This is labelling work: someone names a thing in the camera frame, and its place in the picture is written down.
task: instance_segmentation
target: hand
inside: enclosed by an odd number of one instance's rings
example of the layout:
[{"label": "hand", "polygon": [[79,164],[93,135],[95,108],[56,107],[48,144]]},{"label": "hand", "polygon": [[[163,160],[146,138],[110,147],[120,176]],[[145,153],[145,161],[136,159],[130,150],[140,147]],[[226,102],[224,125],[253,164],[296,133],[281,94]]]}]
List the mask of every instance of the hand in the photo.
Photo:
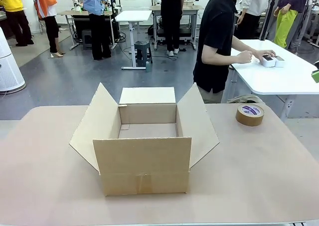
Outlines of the hand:
[{"label": "hand", "polygon": [[289,11],[289,9],[290,9],[290,4],[287,4],[281,9],[281,14],[282,15],[286,14]]},{"label": "hand", "polygon": [[277,7],[276,10],[274,11],[274,17],[278,17],[278,13],[279,13],[279,7]]},{"label": "hand", "polygon": [[238,64],[246,64],[250,63],[253,57],[253,53],[251,51],[243,51],[242,53],[237,55],[237,62]]},{"label": "hand", "polygon": [[271,57],[274,57],[276,53],[273,50],[256,50],[253,52],[254,56],[259,59],[260,63],[263,63],[263,56],[269,55]]},{"label": "hand", "polygon": [[238,20],[237,20],[237,25],[240,25],[240,23],[243,21],[243,19],[244,19],[244,15],[240,15],[238,17]]}]

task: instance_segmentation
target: small white box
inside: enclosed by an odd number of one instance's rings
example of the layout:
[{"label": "small white box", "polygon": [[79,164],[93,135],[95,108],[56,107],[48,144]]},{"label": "small white box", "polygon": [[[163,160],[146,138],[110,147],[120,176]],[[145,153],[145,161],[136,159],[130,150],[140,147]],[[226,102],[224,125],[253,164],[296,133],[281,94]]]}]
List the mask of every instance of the small white box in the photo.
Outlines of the small white box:
[{"label": "small white box", "polygon": [[276,55],[276,67],[284,67],[285,66],[285,60],[282,59],[280,56]]},{"label": "small white box", "polygon": [[275,67],[276,60],[269,55],[263,56],[263,66],[264,67]]}]

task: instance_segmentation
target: person in yellow sweater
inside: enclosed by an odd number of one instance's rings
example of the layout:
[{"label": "person in yellow sweater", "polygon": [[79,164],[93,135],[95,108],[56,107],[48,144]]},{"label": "person in yellow sweater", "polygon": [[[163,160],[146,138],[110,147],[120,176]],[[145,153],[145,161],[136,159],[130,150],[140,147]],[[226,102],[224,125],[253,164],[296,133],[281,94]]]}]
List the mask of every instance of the person in yellow sweater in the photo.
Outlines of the person in yellow sweater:
[{"label": "person in yellow sweater", "polygon": [[17,41],[16,46],[34,44],[31,39],[29,22],[23,11],[22,0],[0,0],[0,5],[4,6],[7,21]]}]

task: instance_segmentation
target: blue-gray floor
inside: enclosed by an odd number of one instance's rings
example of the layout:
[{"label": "blue-gray floor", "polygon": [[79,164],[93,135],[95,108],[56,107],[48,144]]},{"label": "blue-gray floor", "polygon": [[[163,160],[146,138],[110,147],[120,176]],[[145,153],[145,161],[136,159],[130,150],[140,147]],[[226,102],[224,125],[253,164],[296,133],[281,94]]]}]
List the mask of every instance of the blue-gray floor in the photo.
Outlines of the blue-gray floor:
[{"label": "blue-gray floor", "polygon": [[[146,37],[139,34],[139,40]],[[119,101],[123,87],[174,87],[178,101],[192,85],[192,71],[196,61],[196,51],[191,45],[181,46],[186,52],[180,52],[176,61],[165,57],[165,46],[159,46],[153,52],[153,70],[121,70],[130,66],[131,61],[121,48],[130,46],[129,39],[120,43],[112,51],[112,58],[93,61],[90,50],[82,46],[69,51],[71,38],[62,42],[67,54],[63,58],[48,59],[48,51],[22,66],[21,72],[27,87],[15,94],[0,96],[0,120],[21,119],[30,109],[46,105],[88,105],[99,84],[102,82],[116,101]],[[303,42],[303,48],[311,48]],[[314,63],[319,58],[319,49],[311,54],[302,54],[302,58]],[[238,92],[247,92],[247,87],[239,82]],[[276,113],[280,112],[282,102],[275,96],[265,98]]]}]

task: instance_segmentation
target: plastic stool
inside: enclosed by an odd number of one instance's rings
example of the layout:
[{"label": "plastic stool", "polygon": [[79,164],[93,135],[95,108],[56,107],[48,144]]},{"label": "plastic stool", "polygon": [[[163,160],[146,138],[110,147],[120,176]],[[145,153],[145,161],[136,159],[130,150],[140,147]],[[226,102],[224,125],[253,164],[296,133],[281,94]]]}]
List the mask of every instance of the plastic stool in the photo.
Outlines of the plastic stool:
[{"label": "plastic stool", "polygon": [[137,41],[134,44],[138,54],[136,56],[137,67],[146,67],[146,62],[153,63],[151,45],[148,42]]},{"label": "plastic stool", "polygon": [[83,50],[92,49],[92,32],[89,29],[82,30]]}]

